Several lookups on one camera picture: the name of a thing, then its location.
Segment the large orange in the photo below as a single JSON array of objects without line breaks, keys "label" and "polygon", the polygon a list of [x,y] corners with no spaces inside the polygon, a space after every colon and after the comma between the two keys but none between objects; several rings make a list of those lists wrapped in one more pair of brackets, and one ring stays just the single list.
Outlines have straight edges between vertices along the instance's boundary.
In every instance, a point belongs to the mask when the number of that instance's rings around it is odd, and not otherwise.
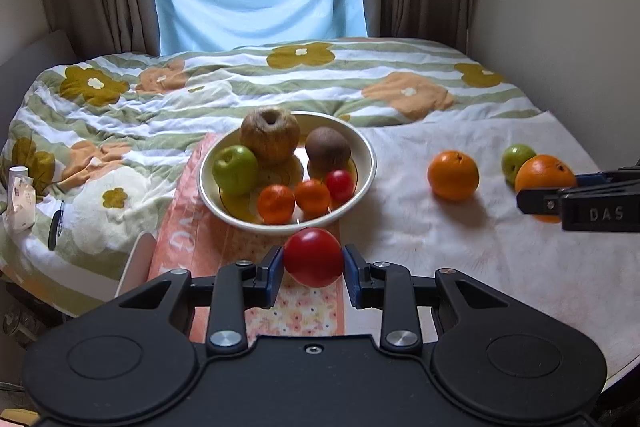
[{"label": "large orange", "polygon": [[578,181],[574,172],[563,161],[550,155],[536,155],[525,161],[515,177],[514,190],[533,188],[576,187]]}]

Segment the red tomato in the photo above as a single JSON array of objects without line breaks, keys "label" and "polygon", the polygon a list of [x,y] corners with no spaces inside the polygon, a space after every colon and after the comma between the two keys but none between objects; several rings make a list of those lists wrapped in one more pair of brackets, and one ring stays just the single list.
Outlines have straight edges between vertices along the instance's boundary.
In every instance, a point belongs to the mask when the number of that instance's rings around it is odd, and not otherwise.
[{"label": "red tomato", "polygon": [[340,242],[328,231],[306,228],[292,235],[283,247],[283,263],[299,284],[321,288],[331,285],[343,273]]},{"label": "red tomato", "polygon": [[340,207],[348,202],[355,193],[355,181],[347,170],[333,170],[324,178],[333,207]]}]

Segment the small tangerine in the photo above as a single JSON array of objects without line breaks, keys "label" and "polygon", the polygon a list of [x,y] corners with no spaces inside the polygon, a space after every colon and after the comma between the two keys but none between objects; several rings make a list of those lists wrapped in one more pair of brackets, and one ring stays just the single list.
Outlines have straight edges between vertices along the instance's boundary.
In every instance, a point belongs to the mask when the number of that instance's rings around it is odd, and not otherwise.
[{"label": "small tangerine", "polygon": [[291,221],[295,206],[294,193],[281,184],[265,187],[257,199],[258,215],[266,225],[286,225]]},{"label": "small tangerine", "polygon": [[318,217],[329,212],[331,194],[319,180],[309,179],[300,182],[294,190],[296,205],[305,216]]}]

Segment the small green apple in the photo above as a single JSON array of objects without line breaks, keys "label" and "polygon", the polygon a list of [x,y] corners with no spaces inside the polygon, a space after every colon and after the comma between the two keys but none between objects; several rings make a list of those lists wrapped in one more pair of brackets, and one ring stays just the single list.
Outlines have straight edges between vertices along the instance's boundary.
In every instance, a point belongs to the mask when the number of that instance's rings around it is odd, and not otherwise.
[{"label": "small green apple", "polygon": [[257,184],[259,164],[254,153],[244,145],[231,145],[214,157],[213,176],[224,194],[242,196]]}]

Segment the large green apple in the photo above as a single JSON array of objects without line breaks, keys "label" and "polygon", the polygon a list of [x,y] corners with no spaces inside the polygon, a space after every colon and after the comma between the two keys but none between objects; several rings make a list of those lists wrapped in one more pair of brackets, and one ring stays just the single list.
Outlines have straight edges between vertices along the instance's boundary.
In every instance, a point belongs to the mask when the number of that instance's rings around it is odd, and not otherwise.
[{"label": "large green apple", "polygon": [[506,182],[513,185],[521,167],[536,155],[537,153],[526,144],[508,146],[501,156],[501,170]]}]

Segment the white pink towel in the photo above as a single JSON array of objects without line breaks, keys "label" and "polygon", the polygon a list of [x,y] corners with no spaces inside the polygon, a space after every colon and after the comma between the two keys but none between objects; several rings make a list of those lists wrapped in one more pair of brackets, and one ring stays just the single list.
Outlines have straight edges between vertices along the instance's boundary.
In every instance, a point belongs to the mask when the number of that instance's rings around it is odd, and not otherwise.
[{"label": "white pink towel", "polygon": [[[596,165],[550,114],[524,119],[417,122],[364,130],[378,158],[374,182],[340,222],[345,244],[369,261],[418,275],[450,267],[475,277],[592,338],[611,379],[639,362],[639,239],[634,234],[565,232],[525,216],[504,181],[503,151],[526,144],[577,173]],[[445,150],[480,169],[473,198],[451,204],[426,179]]]}]

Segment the orange far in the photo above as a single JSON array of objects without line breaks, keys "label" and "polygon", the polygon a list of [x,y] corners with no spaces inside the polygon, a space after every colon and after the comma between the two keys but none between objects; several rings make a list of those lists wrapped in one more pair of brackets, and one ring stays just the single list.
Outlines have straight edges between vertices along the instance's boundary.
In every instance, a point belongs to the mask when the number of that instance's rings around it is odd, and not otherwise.
[{"label": "orange far", "polygon": [[458,150],[436,155],[426,172],[432,192],[448,202],[464,202],[474,196],[480,185],[475,160]]}]

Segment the brown kiwi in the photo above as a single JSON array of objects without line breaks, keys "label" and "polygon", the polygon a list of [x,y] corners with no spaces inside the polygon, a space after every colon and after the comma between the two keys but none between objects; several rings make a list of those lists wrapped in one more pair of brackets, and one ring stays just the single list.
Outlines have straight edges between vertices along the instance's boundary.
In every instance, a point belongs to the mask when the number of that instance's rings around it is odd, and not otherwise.
[{"label": "brown kiwi", "polygon": [[311,166],[323,171],[344,168],[352,156],[344,136],[329,127],[312,130],[307,136],[305,150]]}]

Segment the wrinkled brown apple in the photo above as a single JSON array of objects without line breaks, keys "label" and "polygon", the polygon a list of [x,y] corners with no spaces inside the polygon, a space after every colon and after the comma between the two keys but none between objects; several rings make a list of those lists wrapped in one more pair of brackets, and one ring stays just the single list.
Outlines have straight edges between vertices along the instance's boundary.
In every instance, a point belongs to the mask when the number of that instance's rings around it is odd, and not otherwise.
[{"label": "wrinkled brown apple", "polygon": [[286,108],[269,106],[248,113],[240,127],[240,144],[260,165],[277,166],[294,154],[300,137],[296,117]]}]

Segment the black round object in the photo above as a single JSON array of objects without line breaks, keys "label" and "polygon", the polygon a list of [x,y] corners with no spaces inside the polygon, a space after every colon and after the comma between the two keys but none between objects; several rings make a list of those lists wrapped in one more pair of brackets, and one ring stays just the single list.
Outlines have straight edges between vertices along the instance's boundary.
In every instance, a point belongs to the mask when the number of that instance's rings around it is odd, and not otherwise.
[{"label": "black round object", "polygon": [[63,217],[64,217],[64,202],[58,206],[58,209],[55,210],[50,222],[49,234],[48,234],[48,248],[49,251],[55,251],[56,244],[58,243],[58,238],[60,237],[63,230]]}]

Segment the floral striped quilt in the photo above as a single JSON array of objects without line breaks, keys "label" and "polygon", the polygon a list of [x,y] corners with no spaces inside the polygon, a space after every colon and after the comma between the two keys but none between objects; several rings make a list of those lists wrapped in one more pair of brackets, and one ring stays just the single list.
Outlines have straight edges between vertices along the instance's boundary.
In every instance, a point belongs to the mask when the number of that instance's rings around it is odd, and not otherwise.
[{"label": "floral striped quilt", "polygon": [[[27,167],[37,195],[34,225],[1,232],[2,272],[68,315],[110,300],[138,236],[160,228],[194,147],[269,106],[355,127],[537,113],[500,75],[419,39],[123,53],[54,66],[26,92],[2,148],[2,169]],[[63,230],[49,251],[61,202]]]}]

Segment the small white bottle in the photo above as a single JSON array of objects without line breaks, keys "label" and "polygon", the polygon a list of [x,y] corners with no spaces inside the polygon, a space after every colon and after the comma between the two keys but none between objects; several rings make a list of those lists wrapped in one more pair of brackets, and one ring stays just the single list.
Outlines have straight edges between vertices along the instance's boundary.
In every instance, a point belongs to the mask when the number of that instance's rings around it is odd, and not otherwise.
[{"label": "small white bottle", "polygon": [[30,229],[36,219],[36,190],[34,180],[24,166],[11,167],[8,184],[8,209],[6,224],[14,233]]}]

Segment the grey headboard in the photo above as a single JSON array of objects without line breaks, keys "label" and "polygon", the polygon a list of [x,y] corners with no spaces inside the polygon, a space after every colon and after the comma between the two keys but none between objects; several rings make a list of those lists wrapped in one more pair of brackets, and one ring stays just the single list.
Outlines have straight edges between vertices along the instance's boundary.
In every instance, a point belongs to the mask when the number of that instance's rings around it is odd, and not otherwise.
[{"label": "grey headboard", "polygon": [[6,143],[10,122],[40,72],[58,65],[74,64],[77,61],[78,57],[65,31],[57,30],[17,52],[14,57],[1,65],[1,145]]}]

